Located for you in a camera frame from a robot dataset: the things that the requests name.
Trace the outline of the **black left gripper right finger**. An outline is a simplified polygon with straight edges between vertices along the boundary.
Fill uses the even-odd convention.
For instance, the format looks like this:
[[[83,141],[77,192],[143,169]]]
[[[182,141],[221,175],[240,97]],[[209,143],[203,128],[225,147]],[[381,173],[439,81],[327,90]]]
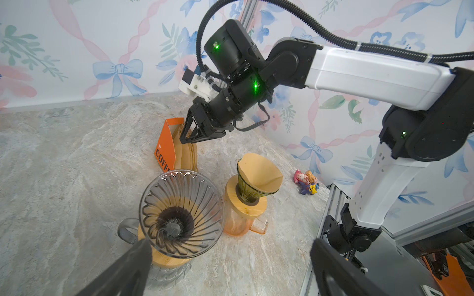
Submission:
[[[310,251],[311,264],[322,296],[385,296],[386,293],[367,279],[323,239],[315,239]]]

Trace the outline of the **grey glass dripper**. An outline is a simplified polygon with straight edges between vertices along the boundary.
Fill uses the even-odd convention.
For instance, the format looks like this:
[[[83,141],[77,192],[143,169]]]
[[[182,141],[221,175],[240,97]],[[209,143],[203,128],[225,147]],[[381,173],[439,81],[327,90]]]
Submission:
[[[225,204],[217,186],[191,170],[173,170],[155,178],[139,204],[139,224],[165,255],[192,259],[209,251],[225,226]]]

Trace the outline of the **green glass dripper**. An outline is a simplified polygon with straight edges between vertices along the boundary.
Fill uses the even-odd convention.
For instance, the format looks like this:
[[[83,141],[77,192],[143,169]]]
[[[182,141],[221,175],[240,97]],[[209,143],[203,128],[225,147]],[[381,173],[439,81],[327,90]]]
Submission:
[[[248,185],[248,183],[243,180],[243,177],[240,175],[239,171],[238,171],[238,184],[240,188],[244,190],[244,199],[246,201],[253,202],[257,198],[265,197],[265,195],[262,192],[259,192],[258,190]]]

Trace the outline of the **orange glass carafe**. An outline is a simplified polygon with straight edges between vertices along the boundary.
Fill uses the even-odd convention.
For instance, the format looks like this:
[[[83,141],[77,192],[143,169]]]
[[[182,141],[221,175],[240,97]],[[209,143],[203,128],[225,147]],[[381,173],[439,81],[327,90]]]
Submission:
[[[267,209],[267,198],[261,197],[255,205],[242,202],[235,193],[225,193],[224,233],[231,236],[244,236],[249,231],[265,234],[269,223],[263,218]]]

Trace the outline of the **wooden ring holder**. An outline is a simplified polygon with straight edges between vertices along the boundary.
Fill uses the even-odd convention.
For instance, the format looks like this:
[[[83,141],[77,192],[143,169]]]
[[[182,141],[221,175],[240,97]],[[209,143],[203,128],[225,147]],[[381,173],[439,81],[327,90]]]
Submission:
[[[146,237],[144,234],[143,228],[141,225],[138,225],[138,240],[142,241],[145,240],[146,242],[150,243],[151,251],[152,251],[152,265],[159,267],[159,268],[178,268],[183,266],[186,263],[190,263],[191,259],[179,259],[174,258],[168,255],[163,254],[162,252],[158,251],[151,241]]]
[[[257,218],[264,214],[267,209],[267,198],[260,197],[253,202],[244,199],[244,190],[238,184],[238,176],[232,176],[225,187],[225,201],[229,203],[228,208],[245,218]]]

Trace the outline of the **brown paper coffee filter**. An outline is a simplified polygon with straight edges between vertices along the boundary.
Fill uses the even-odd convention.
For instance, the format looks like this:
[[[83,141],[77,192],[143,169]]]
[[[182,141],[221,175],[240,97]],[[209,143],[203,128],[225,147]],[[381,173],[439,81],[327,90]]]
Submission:
[[[280,190],[283,174],[269,159],[255,153],[248,153],[238,161],[238,171],[243,180],[265,196]]]

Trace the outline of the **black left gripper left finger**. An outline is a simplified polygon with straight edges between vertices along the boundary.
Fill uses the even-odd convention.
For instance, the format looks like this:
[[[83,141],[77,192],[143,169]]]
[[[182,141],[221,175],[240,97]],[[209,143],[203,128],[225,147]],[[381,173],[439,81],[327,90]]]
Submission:
[[[151,245],[141,240],[84,287],[78,295],[141,296],[146,287],[151,263]]]

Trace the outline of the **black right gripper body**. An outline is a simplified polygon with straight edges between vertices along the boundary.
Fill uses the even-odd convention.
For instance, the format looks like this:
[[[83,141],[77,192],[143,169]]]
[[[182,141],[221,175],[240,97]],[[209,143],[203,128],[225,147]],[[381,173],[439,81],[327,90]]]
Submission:
[[[206,136],[210,136],[213,133],[225,131],[226,133],[232,132],[234,126],[229,123],[228,125],[221,125],[216,116],[211,111],[209,104],[201,97],[193,99],[193,105],[189,111],[192,111],[196,123],[199,125],[200,132]]]

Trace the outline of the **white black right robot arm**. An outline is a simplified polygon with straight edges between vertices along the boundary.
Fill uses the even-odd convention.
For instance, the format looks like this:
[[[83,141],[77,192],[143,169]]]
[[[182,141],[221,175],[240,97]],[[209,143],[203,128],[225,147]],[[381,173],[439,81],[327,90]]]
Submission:
[[[324,47],[281,39],[264,58],[242,24],[228,20],[205,45],[227,86],[206,100],[191,86],[187,70],[181,88],[196,94],[180,140],[184,144],[221,138],[254,105],[271,100],[280,85],[336,91],[391,104],[379,135],[375,160],[359,192],[341,211],[341,223],[327,218],[329,244],[341,254],[363,252],[381,234],[391,206],[412,178],[430,162],[465,144],[474,124],[474,73],[456,67]]]

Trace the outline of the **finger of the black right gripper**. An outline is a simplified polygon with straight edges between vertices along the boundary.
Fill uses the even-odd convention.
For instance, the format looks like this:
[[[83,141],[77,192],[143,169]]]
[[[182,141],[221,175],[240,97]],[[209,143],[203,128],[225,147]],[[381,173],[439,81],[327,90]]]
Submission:
[[[180,141],[182,144],[194,144],[204,141],[210,141],[213,139],[223,138],[227,133],[225,131],[220,131],[213,133],[210,136],[202,134],[200,131],[192,131],[191,133],[185,134],[184,132],[180,136]]]
[[[183,131],[181,132],[180,141],[182,144],[193,144],[197,143],[200,140],[200,128],[195,121],[195,117],[192,111],[188,111],[188,114],[185,119],[183,126]]]

